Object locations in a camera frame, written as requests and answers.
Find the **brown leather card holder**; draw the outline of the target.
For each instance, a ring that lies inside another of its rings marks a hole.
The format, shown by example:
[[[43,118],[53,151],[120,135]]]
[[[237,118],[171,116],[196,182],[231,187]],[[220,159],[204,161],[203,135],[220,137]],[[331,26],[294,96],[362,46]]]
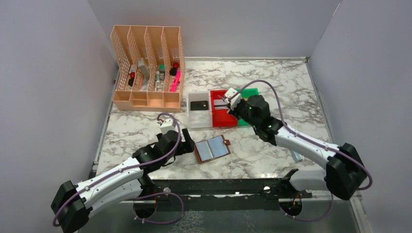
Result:
[[[231,153],[229,149],[230,145],[230,141],[225,139],[223,135],[196,142],[194,154],[197,162],[203,164],[229,155]]]

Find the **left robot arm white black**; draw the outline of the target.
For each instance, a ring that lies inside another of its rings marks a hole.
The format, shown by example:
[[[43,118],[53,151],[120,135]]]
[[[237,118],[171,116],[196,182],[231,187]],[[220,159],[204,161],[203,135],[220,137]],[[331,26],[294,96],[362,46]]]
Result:
[[[159,133],[158,141],[136,150],[113,169],[84,182],[66,181],[51,203],[52,225],[65,233],[82,228],[99,210],[116,202],[139,196],[153,186],[149,173],[170,165],[169,160],[191,153],[194,141],[187,129]]]

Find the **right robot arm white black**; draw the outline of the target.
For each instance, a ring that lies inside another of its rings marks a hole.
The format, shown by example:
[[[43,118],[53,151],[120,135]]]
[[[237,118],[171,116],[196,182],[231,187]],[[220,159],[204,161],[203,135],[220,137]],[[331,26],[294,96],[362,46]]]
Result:
[[[228,113],[251,125],[264,142],[287,148],[318,164],[320,170],[289,172],[286,180],[296,191],[326,190],[349,200],[367,177],[364,164],[354,146],[330,144],[305,135],[271,115],[269,104],[261,95],[244,100],[225,94]]]

